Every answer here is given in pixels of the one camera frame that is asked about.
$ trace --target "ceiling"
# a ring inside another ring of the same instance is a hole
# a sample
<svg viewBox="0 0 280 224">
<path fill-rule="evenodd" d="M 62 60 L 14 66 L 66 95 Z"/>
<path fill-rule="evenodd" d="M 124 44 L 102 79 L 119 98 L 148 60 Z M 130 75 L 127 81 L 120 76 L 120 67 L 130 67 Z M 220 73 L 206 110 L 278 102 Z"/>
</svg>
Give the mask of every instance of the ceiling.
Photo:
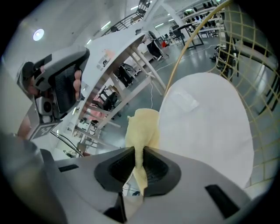
<svg viewBox="0 0 280 224">
<path fill-rule="evenodd" d="M 188 9 L 188 6 L 195 4 L 201 0 L 165 0 L 164 2 L 169 4 L 177 14 L 181 14 L 183 11 Z M 167 22 L 171 19 L 170 16 L 167 16 L 168 12 L 163 8 L 159 7 L 154 14 L 153 24 L 157 25 L 162 22 Z"/>
<path fill-rule="evenodd" d="M 176 11 L 197 0 L 165 0 Z M 37 61 L 53 51 L 76 44 L 86 44 L 100 37 L 101 27 L 108 21 L 114 25 L 135 10 L 139 0 L 45 0 L 18 26 L 3 60 L 12 77 L 26 60 Z M 154 18 L 168 19 L 160 7 Z M 45 34 L 33 40 L 34 32 L 42 28 Z"/>
</svg>

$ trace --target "white fabric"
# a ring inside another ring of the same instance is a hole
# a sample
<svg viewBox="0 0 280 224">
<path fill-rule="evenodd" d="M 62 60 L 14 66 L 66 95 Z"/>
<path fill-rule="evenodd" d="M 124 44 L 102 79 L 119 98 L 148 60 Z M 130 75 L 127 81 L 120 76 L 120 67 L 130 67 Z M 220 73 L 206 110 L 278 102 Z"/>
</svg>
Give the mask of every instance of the white fabric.
<svg viewBox="0 0 280 224">
<path fill-rule="evenodd" d="M 146 41 L 145 41 L 145 44 L 146 44 L 146 45 L 152 43 L 151 37 L 150 37 L 150 35 L 149 35 L 148 33 L 145 34 L 145 38 L 146 38 Z"/>
<path fill-rule="evenodd" d="M 202 161 L 245 187 L 252 136 L 241 99 L 226 79 L 196 73 L 175 82 L 162 102 L 159 130 L 160 149 Z"/>
</svg>

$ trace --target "red object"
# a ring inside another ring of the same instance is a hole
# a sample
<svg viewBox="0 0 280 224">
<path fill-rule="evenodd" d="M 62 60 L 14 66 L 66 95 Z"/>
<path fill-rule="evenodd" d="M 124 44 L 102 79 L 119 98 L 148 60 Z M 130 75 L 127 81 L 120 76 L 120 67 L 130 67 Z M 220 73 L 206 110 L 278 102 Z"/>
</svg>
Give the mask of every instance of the red object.
<svg viewBox="0 0 280 224">
<path fill-rule="evenodd" d="M 82 152 L 83 156 L 91 156 L 91 154 L 87 153 L 87 152 Z"/>
<path fill-rule="evenodd" d="M 163 48 L 166 47 L 166 46 L 167 46 L 166 42 L 163 41 L 163 42 L 161 43 L 161 46 L 162 46 Z"/>
</svg>

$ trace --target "floor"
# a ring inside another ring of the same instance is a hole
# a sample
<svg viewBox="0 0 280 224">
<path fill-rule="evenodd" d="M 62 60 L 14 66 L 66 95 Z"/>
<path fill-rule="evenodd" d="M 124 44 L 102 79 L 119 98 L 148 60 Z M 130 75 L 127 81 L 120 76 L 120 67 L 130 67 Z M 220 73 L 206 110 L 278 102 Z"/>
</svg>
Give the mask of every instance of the floor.
<svg viewBox="0 0 280 224">
<path fill-rule="evenodd" d="M 203 42 L 204 45 L 185 52 L 174 75 L 173 82 L 184 76 L 205 72 L 215 67 L 215 63 L 209 57 L 213 55 L 214 47 L 219 43 L 219 39 L 204 38 Z M 166 49 L 167 54 L 169 54 L 168 59 L 162 59 L 159 62 L 153 61 L 151 63 L 165 84 L 169 80 L 182 48 L 183 45 L 169 46 Z M 278 168 L 280 157 L 280 104 L 277 104 L 274 112 L 266 110 L 261 115 L 258 115 L 258 112 L 264 107 L 263 100 L 268 100 L 265 93 L 268 91 L 267 85 L 271 85 L 272 83 L 274 74 L 268 68 L 249 58 L 242 57 L 240 61 L 239 71 L 241 74 L 239 77 L 233 74 L 232 84 L 244 98 L 242 102 L 246 108 L 253 137 L 255 150 L 254 167 L 252 176 L 246 186 L 246 192 L 253 198 L 269 187 Z M 138 81 L 144 78 L 145 75 L 141 72 L 137 76 Z M 136 86 L 137 82 L 134 81 L 133 85 L 125 91 L 128 93 Z M 162 100 L 163 97 L 153 88 L 151 103 L 151 85 L 148 85 L 120 112 L 122 116 L 115 118 L 115 123 L 121 125 L 121 128 L 107 125 L 101 132 L 101 138 L 117 147 L 124 147 L 128 125 L 127 116 L 133 116 L 135 110 L 139 108 L 152 107 L 152 109 L 159 111 Z M 108 151 L 102 145 L 98 145 L 96 153 L 99 154 Z M 131 181 L 130 184 L 133 188 L 137 188 L 135 181 Z"/>
</svg>

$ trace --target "ceiling light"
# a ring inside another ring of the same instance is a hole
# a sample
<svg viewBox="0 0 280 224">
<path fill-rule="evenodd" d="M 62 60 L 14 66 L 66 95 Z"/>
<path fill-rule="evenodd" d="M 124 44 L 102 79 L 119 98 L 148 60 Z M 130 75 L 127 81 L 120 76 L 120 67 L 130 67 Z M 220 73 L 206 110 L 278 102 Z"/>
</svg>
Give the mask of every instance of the ceiling light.
<svg viewBox="0 0 280 224">
<path fill-rule="evenodd" d="M 33 34 L 33 40 L 35 41 L 40 40 L 43 37 L 44 33 L 45 32 L 43 29 L 36 30 L 35 33 Z"/>
<path fill-rule="evenodd" d="M 161 25 L 163 25 L 163 24 L 164 24 L 164 23 L 160 23 L 159 25 L 155 26 L 155 28 L 156 28 L 156 27 L 159 27 L 159 26 L 161 26 Z"/>
<path fill-rule="evenodd" d="M 74 108 L 72 115 L 76 112 L 76 110 L 77 110 L 77 107 Z"/>
<path fill-rule="evenodd" d="M 132 7 L 130 10 L 133 10 L 133 9 L 136 9 L 136 8 L 138 8 L 138 5 Z"/>
<path fill-rule="evenodd" d="M 108 23 L 106 23 L 104 26 L 102 26 L 101 30 L 104 30 L 107 28 L 107 26 L 111 23 L 111 21 L 109 21 Z"/>
</svg>

